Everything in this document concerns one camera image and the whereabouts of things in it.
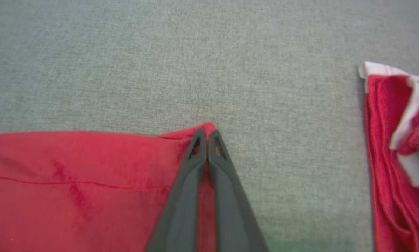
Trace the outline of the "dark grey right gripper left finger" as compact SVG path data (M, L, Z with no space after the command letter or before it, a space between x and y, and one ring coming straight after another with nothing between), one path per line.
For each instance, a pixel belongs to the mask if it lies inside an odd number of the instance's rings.
M196 252L200 184L205 177L207 138L198 129L189 144L147 252Z

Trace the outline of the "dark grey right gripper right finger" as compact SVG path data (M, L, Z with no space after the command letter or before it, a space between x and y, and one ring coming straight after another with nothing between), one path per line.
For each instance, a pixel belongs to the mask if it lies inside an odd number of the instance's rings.
M269 248L218 130L208 138L209 176L215 189L219 252L267 252Z

